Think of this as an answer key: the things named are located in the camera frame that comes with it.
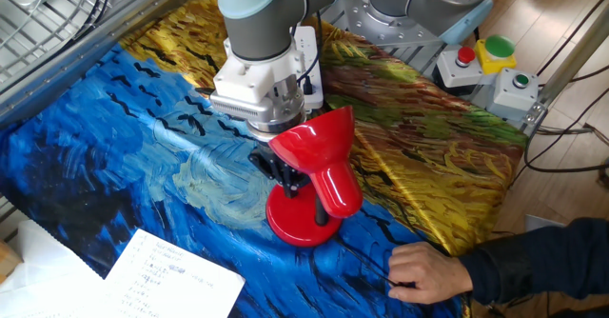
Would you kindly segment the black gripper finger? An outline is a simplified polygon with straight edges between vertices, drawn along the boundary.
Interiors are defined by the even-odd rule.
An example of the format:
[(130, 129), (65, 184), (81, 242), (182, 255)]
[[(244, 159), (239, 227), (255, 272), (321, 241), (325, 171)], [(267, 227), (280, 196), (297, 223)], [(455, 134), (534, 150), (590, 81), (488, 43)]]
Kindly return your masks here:
[(289, 165), (284, 165), (284, 191), (287, 198), (294, 198), (298, 195), (300, 188), (308, 185), (310, 178)]
[(291, 197), (291, 169), (270, 149), (254, 149), (248, 160), (269, 180), (283, 188), (284, 195)]

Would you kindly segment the person's bare hand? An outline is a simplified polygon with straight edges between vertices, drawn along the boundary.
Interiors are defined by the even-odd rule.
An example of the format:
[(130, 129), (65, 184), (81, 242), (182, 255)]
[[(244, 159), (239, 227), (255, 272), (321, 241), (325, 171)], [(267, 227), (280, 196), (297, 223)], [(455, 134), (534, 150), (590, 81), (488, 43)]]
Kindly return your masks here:
[(411, 304), (435, 304), (469, 292), (469, 272), (456, 257), (446, 256), (425, 242), (396, 247), (388, 259), (388, 291), (392, 299)]

